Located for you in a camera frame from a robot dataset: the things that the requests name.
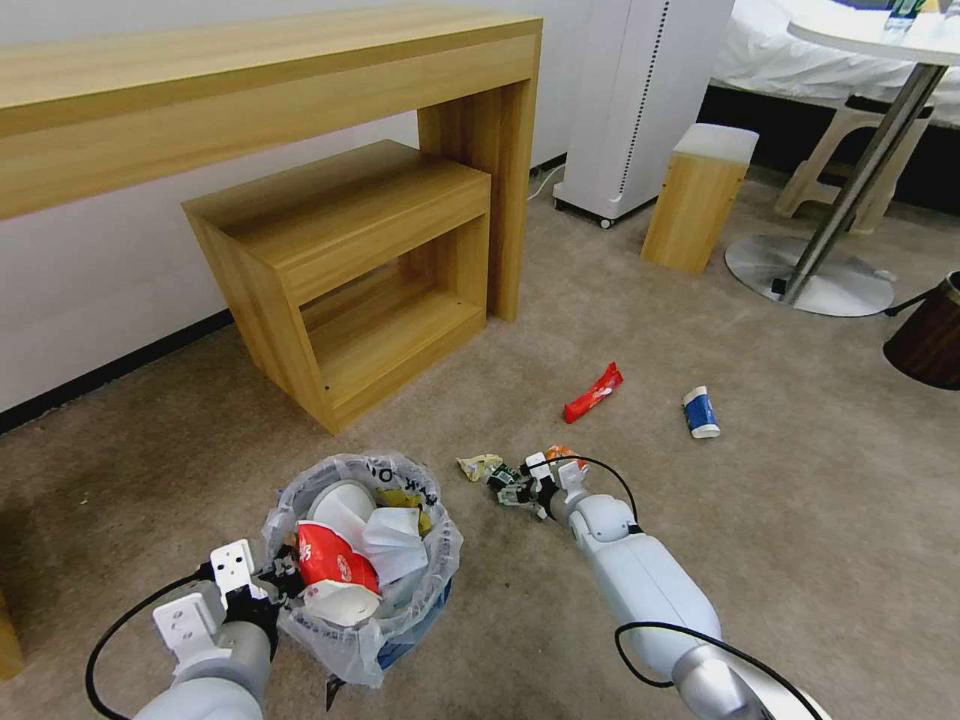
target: white plastic bag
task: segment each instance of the white plastic bag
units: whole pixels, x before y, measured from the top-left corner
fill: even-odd
[[[378,611],[354,627],[341,627],[308,615],[300,600],[281,609],[277,625],[328,672],[345,682],[376,688],[383,683],[377,656],[384,646],[415,645],[436,615],[431,611],[438,600],[440,605],[446,601],[447,585],[460,566],[463,536],[440,503],[439,488],[426,468],[400,453],[334,455],[300,473],[281,493],[261,531],[266,557],[276,557],[284,538],[295,532],[297,520],[306,516],[320,491],[339,480],[362,483],[378,501],[384,497],[378,491],[394,491],[390,493],[394,497],[395,491],[402,491],[415,500],[430,521],[430,532],[423,538],[427,567],[418,573],[419,581],[409,602],[400,607],[384,603],[383,607],[389,608],[386,613]],[[395,658],[404,651],[388,647],[384,654]]]

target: wooden furniture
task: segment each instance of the wooden furniture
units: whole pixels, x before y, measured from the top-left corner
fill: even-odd
[[[797,165],[797,169],[780,192],[774,210],[784,217],[793,217],[800,205],[808,200],[832,204],[840,194],[840,188],[821,182],[820,175],[826,171],[831,175],[850,177],[853,166],[832,163],[834,153],[840,143],[855,130],[879,127],[884,113],[889,109],[889,103],[857,96],[847,98],[843,107],[834,113],[830,126],[810,153],[810,157]],[[933,106],[928,105],[907,130],[903,142],[860,201],[850,232],[869,235],[876,229],[893,200],[900,174],[930,124],[932,114]]]
[[[23,654],[10,622],[3,595],[0,594],[0,680],[9,680],[23,670]]]
[[[0,218],[417,110],[490,174],[490,309],[512,320],[542,20],[392,6],[0,50]]]
[[[644,260],[700,273],[737,197],[757,143],[750,130],[697,123],[677,144],[653,220]]]
[[[486,173],[385,140],[183,207],[253,362],[332,433],[486,324]]]

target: white wall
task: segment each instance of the white wall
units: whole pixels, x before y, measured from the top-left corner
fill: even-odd
[[[30,0],[5,8],[0,45],[386,2]],[[592,2],[465,4],[544,17],[533,162],[566,152]],[[182,200],[384,137],[415,145],[414,114],[0,222],[0,411],[223,309]]]

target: white bedsheet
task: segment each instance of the white bedsheet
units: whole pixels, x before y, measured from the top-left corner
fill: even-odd
[[[834,50],[787,33],[792,17],[818,3],[824,12],[858,12],[832,0],[737,0],[714,78],[744,90],[834,105],[854,93],[892,100],[910,63]],[[947,70],[931,102],[935,122],[960,126],[960,67]]]

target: wooden stool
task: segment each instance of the wooden stool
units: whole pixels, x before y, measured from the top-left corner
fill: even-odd
[[[383,141],[183,208],[254,364],[331,433],[486,324],[479,170]]]
[[[674,270],[703,272],[759,135],[697,123],[674,148],[640,256]]]
[[[830,158],[833,157],[833,153],[843,139],[854,130],[879,127],[884,114],[889,109],[889,103],[856,95],[847,98],[844,106],[834,114],[830,126],[820,138],[810,157],[794,170],[793,176],[777,198],[774,210],[784,217],[792,217],[797,208],[808,200],[832,204],[840,194],[840,188],[820,182],[818,180],[820,174],[826,170],[831,175],[849,176],[853,171],[852,166],[831,163]],[[853,224],[850,226],[850,232],[868,235],[876,229],[880,219],[887,212],[890,201],[893,200],[900,174],[910,160],[910,156],[913,155],[920,138],[923,137],[932,113],[932,107],[925,107],[914,121],[907,136],[861,201]]]

